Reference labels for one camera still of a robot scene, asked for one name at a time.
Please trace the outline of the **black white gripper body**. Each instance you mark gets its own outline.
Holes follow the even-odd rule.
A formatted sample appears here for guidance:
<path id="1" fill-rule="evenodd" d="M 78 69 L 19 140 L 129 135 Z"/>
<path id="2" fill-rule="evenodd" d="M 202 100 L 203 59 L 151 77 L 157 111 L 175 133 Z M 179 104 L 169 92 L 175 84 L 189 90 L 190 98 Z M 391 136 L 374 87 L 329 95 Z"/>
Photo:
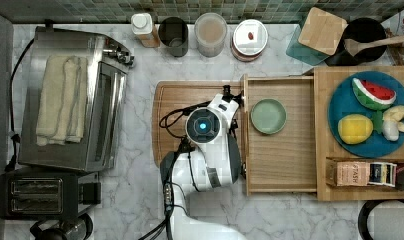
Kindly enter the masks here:
<path id="1" fill-rule="evenodd" d="M 233 95 L 231 93 L 231 86 L 224 85 L 222 100 L 226 102 L 226 107 L 228 107 L 231 102 L 235 102 L 239 107 L 241 107 L 244 103 L 243 91 L 241 91 L 238 95 Z"/>

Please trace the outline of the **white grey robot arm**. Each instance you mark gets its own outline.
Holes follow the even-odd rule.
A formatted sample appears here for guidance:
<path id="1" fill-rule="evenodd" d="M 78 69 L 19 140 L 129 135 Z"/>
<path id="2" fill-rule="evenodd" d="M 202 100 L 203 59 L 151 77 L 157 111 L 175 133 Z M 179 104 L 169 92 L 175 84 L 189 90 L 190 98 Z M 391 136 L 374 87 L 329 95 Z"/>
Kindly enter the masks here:
<path id="1" fill-rule="evenodd" d="M 240 104 L 241 97 L 232 95 L 225 85 L 212 100 L 187 110 L 179 148 L 160 165 L 168 240 L 247 240 L 233 228 L 192 218 L 186 207 L 188 195 L 229 186 L 239 178 L 241 156 L 234 116 Z"/>

